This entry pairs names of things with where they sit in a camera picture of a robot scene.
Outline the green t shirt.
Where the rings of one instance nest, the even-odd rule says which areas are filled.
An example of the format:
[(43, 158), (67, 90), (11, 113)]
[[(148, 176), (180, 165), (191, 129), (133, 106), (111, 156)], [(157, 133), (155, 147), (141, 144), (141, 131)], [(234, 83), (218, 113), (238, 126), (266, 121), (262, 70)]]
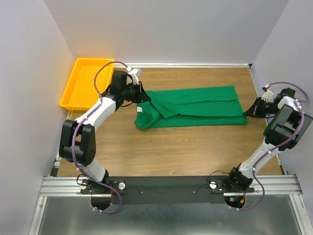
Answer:
[(147, 91), (137, 105), (137, 128), (246, 125), (234, 86)]

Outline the yellow plastic tray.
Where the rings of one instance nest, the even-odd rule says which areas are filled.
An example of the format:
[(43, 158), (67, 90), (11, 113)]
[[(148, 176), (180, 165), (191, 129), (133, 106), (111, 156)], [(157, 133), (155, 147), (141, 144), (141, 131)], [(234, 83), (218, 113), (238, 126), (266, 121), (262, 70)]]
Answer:
[(94, 88), (94, 77), (100, 68), (113, 61), (109, 58), (77, 58), (60, 100), (67, 110), (87, 111), (98, 100)]

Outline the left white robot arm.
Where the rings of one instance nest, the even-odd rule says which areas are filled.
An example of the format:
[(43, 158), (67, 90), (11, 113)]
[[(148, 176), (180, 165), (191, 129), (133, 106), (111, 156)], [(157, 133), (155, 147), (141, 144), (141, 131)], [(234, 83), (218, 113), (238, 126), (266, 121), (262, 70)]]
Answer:
[(96, 160), (95, 132), (100, 125), (124, 102), (138, 104), (150, 101), (139, 77), (141, 69), (129, 72), (117, 70), (112, 74), (111, 83), (100, 94), (97, 102), (75, 120), (67, 119), (62, 126), (59, 156), (74, 163), (78, 170), (91, 181), (97, 193), (110, 189), (109, 173)]

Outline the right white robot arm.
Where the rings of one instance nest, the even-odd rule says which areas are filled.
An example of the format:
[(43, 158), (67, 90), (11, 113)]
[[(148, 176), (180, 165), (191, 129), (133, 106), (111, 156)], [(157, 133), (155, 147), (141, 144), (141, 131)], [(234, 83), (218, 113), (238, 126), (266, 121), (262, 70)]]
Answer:
[(261, 145), (246, 161), (232, 168), (225, 179), (225, 187), (231, 192), (246, 190), (270, 159), (297, 145), (313, 121), (312, 116), (302, 111), (295, 90), (285, 88), (274, 96), (270, 84), (262, 89), (265, 93), (256, 98), (244, 116), (266, 118), (267, 115), (273, 115), (273, 118), (263, 132)]

